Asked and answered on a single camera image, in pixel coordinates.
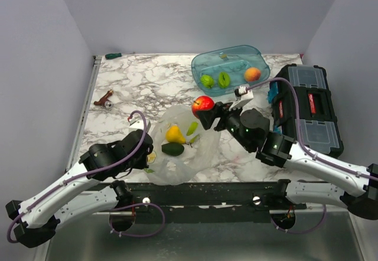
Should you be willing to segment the red fake fruit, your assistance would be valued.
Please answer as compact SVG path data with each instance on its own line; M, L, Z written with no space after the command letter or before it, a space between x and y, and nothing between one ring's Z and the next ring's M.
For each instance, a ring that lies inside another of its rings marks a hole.
M215 102L212 98L208 96L200 96L193 101L191 105L191 111L193 115L198 118L198 111L211 110L214 105Z

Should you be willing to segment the green fake fruit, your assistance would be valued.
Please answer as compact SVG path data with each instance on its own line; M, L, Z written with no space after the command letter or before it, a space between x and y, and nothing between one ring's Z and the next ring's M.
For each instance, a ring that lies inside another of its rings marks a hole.
M201 84L207 89L211 89L214 86L214 79L210 75L202 75L200 81Z

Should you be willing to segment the yellow fake fruit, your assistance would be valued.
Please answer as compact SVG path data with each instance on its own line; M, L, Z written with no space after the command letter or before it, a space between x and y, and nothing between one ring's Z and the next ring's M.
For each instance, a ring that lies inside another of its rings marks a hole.
M186 143L185 137L183 136L180 128L177 125L173 125L167 130L165 134L165 139L169 143L178 143L178 144Z

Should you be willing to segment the clear plastic bag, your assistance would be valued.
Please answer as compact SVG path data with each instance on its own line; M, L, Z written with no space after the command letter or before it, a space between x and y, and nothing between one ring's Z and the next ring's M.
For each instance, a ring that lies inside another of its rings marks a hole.
M167 130L177 125L186 143L185 150L179 156L169 156L161 151L161 146L168 143L165 139ZM194 176L212 166L212 160L220 143L220 134L211 129L204 130L200 121L192 114L188 106L170 107L157 121L151 138L154 151L148 162L147 177L156 185L178 185L188 182Z

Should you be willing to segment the green fake starfruit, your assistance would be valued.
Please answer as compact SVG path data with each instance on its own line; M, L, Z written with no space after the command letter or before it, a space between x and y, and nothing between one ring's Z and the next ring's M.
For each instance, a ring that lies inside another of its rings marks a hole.
M225 71L222 71L219 74L218 85L222 89L225 89L230 85L230 76Z

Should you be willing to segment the dark green fake avocado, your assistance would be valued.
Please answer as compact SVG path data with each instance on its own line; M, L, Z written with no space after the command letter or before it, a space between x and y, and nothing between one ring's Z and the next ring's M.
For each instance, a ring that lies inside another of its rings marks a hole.
M169 156L179 156L184 152L185 148L180 143L170 142L161 146L161 151Z

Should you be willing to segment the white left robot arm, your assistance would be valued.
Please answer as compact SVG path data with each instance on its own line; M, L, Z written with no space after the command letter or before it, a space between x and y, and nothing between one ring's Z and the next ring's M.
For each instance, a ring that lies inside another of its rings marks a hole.
M97 211L126 210L134 199L125 182L114 180L87 198L79 194L121 172L147 168L147 156L152 150L152 138L140 129L123 140L92 145L69 171L45 190L28 200L12 200L6 204L12 220L6 234L8 241L27 248L37 247L77 218Z

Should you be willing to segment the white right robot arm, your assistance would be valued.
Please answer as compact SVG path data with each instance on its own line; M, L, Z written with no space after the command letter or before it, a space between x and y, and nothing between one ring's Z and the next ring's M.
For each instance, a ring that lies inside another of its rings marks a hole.
M216 103L194 112L203 128L227 130L249 153L266 165L310 174L317 182L290 182L272 193L275 207L317 203L336 205L366 220L377 220L377 164L361 166L302 147L298 141L270 130L270 121L256 109L231 109Z

